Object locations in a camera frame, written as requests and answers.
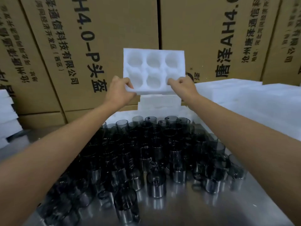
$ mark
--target person's right hand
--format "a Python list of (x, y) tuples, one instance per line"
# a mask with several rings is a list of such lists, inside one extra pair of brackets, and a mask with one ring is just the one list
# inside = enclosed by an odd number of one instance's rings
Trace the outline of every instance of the person's right hand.
[(168, 79), (167, 84), (175, 91), (175, 93), (185, 102), (190, 102), (199, 93), (193, 81), (189, 76), (181, 77), (178, 80)]

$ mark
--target person's left hand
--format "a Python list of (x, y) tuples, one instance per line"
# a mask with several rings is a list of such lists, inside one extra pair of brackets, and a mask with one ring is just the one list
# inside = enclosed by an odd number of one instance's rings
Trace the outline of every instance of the person's left hand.
[(126, 106), (136, 96), (136, 93), (126, 91), (126, 85), (134, 88), (129, 78), (114, 76), (104, 103), (110, 104), (116, 111)]

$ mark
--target person's right arm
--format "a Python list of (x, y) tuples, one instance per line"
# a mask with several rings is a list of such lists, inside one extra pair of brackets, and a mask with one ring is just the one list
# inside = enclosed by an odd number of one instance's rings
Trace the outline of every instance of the person's right arm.
[(198, 94), (189, 77), (168, 84), (256, 178), (295, 224), (301, 225), (301, 142)]

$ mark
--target person's left arm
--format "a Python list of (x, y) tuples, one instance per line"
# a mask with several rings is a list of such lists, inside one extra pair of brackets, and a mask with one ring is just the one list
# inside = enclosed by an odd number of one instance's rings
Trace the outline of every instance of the person's left arm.
[(104, 103), (0, 164), (1, 225), (21, 225), (100, 126), (136, 95), (115, 76)]

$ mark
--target white foam tray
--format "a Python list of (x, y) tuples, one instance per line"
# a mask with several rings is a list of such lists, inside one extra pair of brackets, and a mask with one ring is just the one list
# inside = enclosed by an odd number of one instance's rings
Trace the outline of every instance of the white foam tray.
[(167, 85), (169, 78), (185, 77), (184, 51), (123, 49), (123, 77), (128, 77), (138, 95), (175, 94)]

